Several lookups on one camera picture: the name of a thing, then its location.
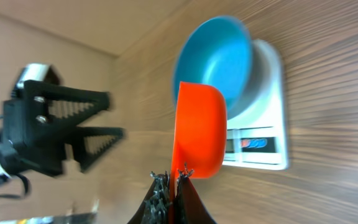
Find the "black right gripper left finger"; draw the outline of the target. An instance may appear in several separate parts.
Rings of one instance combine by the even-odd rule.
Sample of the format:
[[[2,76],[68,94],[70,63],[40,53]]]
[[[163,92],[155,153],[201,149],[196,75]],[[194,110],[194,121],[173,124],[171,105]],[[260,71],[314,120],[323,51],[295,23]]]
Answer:
[[[167,173],[150,176],[154,179],[138,210],[128,224],[167,224],[170,207],[169,176]]]

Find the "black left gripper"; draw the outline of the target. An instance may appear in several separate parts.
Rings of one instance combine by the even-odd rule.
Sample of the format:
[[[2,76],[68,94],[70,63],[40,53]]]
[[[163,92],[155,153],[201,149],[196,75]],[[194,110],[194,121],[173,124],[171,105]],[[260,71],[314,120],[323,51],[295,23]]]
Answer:
[[[25,170],[62,175],[68,144],[86,173],[125,137],[123,128],[78,126],[109,108],[108,92],[27,80],[4,103],[3,138]]]

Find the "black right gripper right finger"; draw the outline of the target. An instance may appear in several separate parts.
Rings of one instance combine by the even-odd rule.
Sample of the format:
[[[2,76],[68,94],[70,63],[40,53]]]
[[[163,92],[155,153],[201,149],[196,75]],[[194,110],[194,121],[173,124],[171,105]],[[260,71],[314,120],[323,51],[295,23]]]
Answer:
[[[177,196],[175,198],[175,223],[178,224],[216,224],[200,199],[190,177],[194,170],[189,170],[185,164],[183,170],[178,170]]]

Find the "orange measuring scoop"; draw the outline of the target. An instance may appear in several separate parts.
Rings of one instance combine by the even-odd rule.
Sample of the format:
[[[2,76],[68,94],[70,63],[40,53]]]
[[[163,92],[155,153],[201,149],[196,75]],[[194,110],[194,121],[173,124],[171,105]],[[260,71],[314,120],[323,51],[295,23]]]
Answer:
[[[170,201],[180,174],[207,179],[219,172],[226,145],[226,103],[221,92],[210,85],[181,82],[173,138],[170,170]]]

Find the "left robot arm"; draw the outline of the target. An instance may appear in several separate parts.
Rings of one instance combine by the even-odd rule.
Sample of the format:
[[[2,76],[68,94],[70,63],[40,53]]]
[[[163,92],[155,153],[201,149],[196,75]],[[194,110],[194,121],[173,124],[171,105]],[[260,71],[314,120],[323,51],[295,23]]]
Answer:
[[[3,103],[0,180],[27,170],[62,175],[66,144],[86,172],[124,137],[123,128],[80,125],[109,107],[107,92],[26,81],[15,98]]]

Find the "white digital kitchen scale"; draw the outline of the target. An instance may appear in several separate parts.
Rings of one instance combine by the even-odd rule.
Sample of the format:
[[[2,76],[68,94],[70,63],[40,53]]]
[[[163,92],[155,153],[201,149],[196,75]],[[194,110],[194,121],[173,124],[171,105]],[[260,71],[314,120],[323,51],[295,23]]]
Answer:
[[[290,164],[283,63],[264,40],[253,40],[254,64],[239,104],[227,121],[225,166],[285,170]]]

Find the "blue metal bowl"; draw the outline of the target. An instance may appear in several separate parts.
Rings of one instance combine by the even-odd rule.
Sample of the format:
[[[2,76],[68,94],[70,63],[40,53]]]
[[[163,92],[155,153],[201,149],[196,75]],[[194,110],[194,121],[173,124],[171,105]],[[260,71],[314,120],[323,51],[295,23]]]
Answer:
[[[241,20],[217,16],[203,22],[188,36],[175,63],[173,102],[180,82],[210,85],[223,95],[231,119],[250,82],[253,59],[252,39]]]

